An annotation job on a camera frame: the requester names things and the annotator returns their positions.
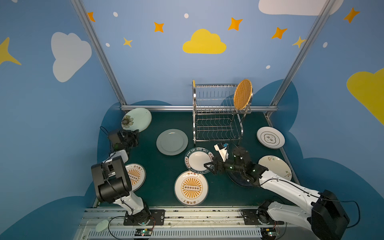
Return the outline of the pale green flower plate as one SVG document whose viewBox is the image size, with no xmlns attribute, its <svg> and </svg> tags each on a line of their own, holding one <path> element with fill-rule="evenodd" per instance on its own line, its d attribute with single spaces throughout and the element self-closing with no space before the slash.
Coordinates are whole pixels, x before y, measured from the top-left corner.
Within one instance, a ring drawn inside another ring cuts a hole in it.
<svg viewBox="0 0 384 240">
<path fill-rule="evenodd" d="M 145 108 L 135 108 L 126 113 L 122 119 L 123 130 L 142 132 L 148 128 L 152 121 L 152 114 Z"/>
</svg>

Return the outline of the grey-green plain plate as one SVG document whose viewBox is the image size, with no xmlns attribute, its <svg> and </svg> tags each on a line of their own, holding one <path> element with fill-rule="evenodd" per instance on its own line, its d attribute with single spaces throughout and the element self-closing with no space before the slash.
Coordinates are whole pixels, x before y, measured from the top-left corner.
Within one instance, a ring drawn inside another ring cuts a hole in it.
<svg viewBox="0 0 384 240">
<path fill-rule="evenodd" d="M 175 156 L 182 153 L 188 146 L 187 135 L 178 129 L 169 129 L 162 132 L 156 141 L 158 150 L 167 156 Z"/>
</svg>

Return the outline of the orange woven round plate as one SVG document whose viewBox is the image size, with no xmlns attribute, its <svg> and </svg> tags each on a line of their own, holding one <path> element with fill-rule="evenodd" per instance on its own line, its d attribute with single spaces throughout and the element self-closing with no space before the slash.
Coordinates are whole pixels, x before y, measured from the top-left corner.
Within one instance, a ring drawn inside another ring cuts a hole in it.
<svg viewBox="0 0 384 240">
<path fill-rule="evenodd" d="M 244 110 L 253 96 L 252 82 L 248 79 L 242 80 L 234 94 L 234 106 L 236 110 Z"/>
</svg>

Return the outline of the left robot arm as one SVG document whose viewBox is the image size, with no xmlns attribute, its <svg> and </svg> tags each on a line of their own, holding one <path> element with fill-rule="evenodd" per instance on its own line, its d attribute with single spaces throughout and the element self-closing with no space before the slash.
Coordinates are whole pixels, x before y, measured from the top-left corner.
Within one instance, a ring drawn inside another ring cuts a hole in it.
<svg viewBox="0 0 384 240">
<path fill-rule="evenodd" d="M 126 219 L 132 224 L 148 225 L 151 212 L 147 203 L 133 190 L 125 163 L 129 159 L 129 150 L 139 143 L 140 132 L 117 130 L 108 132 L 100 127 L 110 142 L 110 156 L 91 167 L 95 192 L 99 202 L 119 205 L 126 210 Z"/>
</svg>

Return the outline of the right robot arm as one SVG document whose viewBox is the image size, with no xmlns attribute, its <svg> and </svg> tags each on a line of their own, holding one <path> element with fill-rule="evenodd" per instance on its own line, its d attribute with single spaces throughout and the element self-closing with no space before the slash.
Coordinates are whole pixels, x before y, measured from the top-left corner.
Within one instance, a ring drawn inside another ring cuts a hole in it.
<svg viewBox="0 0 384 240">
<path fill-rule="evenodd" d="M 234 148 L 231 154 L 222 144 L 215 148 L 219 156 L 204 164 L 211 173 L 239 173 L 252 186 L 274 192 L 293 203 L 290 206 L 265 201 L 254 214 L 260 224 L 293 224 L 312 231 L 321 240 L 340 240 L 343 237 L 350 218 L 334 193 L 328 190 L 318 192 L 285 180 L 268 168 L 253 163 L 243 147 Z"/>
</svg>

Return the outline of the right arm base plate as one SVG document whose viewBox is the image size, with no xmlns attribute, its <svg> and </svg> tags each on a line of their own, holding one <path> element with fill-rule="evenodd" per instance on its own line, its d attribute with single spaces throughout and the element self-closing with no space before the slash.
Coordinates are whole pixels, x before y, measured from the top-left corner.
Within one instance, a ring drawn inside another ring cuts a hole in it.
<svg viewBox="0 0 384 240">
<path fill-rule="evenodd" d="M 273 221 L 266 211 L 258 209 L 243 209 L 241 216 L 245 225 L 270 225 Z"/>
</svg>

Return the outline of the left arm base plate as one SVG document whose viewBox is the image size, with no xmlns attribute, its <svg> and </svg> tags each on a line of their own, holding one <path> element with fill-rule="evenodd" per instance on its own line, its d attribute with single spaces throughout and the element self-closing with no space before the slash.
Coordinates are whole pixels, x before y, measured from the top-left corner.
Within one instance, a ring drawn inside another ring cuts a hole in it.
<svg viewBox="0 0 384 240">
<path fill-rule="evenodd" d="M 165 221 L 164 209 L 142 210 L 137 214 L 130 214 L 126 211 L 124 218 L 124 226 L 163 226 Z"/>
</svg>

